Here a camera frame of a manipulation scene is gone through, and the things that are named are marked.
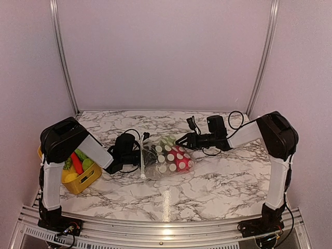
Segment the fake yellow lemon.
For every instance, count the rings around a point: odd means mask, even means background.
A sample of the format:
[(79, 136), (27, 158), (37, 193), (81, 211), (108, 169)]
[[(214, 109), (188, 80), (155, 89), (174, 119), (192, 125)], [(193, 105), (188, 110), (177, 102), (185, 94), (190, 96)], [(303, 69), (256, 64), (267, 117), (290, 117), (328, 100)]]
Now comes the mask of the fake yellow lemon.
[(64, 178), (64, 182), (65, 182), (65, 183), (72, 182), (72, 181), (74, 181), (78, 176), (79, 176), (78, 173), (69, 173), (69, 174)]

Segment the fake green cucumber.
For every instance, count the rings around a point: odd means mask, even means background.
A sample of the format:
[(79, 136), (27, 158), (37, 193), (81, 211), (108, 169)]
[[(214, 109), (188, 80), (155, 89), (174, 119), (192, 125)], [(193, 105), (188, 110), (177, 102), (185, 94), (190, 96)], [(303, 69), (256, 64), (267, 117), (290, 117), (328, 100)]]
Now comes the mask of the fake green cucumber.
[(80, 161), (84, 161), (85, 159), (88, 159), (88, 157), (79, 149), (75, 150), (75, 154), (79, 158)]

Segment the fake orange carrot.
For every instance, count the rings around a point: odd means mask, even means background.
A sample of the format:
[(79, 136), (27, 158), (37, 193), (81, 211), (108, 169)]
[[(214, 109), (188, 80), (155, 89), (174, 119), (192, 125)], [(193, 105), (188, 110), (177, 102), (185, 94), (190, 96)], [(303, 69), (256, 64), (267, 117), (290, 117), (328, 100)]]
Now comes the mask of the fake orange carrot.
[(71, 154), (71, 160), (76, 173), (78, 173), (79, 175), (83, 174), (84, 170), (82, 168), (82, 163), (75, 152)]

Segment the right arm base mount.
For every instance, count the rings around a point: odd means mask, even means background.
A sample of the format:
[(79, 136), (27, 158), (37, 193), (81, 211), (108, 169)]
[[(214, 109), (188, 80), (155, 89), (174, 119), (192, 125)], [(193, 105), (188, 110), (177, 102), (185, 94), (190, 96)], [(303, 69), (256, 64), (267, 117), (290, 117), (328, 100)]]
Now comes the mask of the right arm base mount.
[(284, 223), (281, 218), (276, 221), (269, 222), (264, 220), (262, 217), (243, 220), (239, 222), (237, 226), (238, 231), (241, 232), (242, 237), (244, 238), (281, 231), (283, 228)]

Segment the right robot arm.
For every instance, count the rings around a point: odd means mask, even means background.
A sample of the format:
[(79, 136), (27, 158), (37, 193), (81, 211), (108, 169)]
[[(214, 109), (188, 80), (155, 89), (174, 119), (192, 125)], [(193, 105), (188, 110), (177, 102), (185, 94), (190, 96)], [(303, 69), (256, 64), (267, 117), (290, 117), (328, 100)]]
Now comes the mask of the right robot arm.
[(188, 118), (190, 133), (176, 140), (176, 145), (204, 150), (215, 147), (226, 152), (253, 141), (260, 141), (271, 163), (270, 182), (266, 200), (262, 205), (261, 217), (239, 224), (243, 231), (250, 228), (268, 232), (279, 225), (287, 207), (286, 193), (292, 177), (292, 161), (299, 136), (294, 127), (278, 111), (260, 116), (241, 124), (232, 134), (227, 133), (224, 119), (220, 115), (207, 117), (208, 134), (203, 134), (194, 117)]

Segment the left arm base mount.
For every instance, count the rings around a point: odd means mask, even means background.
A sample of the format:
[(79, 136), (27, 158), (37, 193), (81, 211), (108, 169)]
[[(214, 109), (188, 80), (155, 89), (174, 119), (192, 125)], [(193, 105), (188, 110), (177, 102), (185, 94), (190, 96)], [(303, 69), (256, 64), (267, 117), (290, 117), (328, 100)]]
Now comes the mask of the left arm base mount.
[(81, 219), (66, 217), (62, 215), (51, 215), (40, 218), (38, 226), (58, 233), (58, 236), (70, 234), (79, 236), (83, 221)]

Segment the fake green lettuce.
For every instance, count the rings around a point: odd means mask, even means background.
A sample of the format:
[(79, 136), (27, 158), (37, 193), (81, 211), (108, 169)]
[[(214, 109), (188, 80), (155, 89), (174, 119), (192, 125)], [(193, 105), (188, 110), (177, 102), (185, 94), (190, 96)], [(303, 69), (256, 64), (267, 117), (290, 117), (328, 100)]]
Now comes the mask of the fake green lettuce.
[(71, 158), (68, 158), (68, 159), (65, 161), (65, 163), (64, 163), (63, 170), (65, 170), (65, 171), (70, 171), (71, 168), (72, 168), (72, 165), (73, 165), (73, 163), (72, 163), (72, 159), (71, 159)]

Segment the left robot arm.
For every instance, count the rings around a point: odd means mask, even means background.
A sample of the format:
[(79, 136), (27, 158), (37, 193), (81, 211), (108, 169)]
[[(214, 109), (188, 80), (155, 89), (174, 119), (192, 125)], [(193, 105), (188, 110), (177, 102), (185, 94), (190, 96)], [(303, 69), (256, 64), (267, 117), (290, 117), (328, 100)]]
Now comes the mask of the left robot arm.
[(75, 118), (68, 117), (48, 128), (40, 135), (41, 169), (39, 185), (38, 226), (63, 232), (71, 225), (80, 231), (80, 219), (62, 216), (60, 205), (60, 181), (65, 161), (79, 149), (108, 174), (114, 174), (124, 165), (145, 168), (142, 141), (136, 141), (129, 133), (117, 137), (115, 145), (105, 149), (102, 144)]

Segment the clear polka dot zip bag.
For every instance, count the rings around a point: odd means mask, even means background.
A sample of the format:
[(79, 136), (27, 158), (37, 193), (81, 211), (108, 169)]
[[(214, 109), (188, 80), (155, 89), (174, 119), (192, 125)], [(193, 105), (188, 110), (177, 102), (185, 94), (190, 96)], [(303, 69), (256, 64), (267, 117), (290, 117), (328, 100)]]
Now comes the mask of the clear polka dot zip bag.
[(195, 159), (175, 141), (173, 135), (141, 139), (141, 179), (158, 180), (193, 170)]

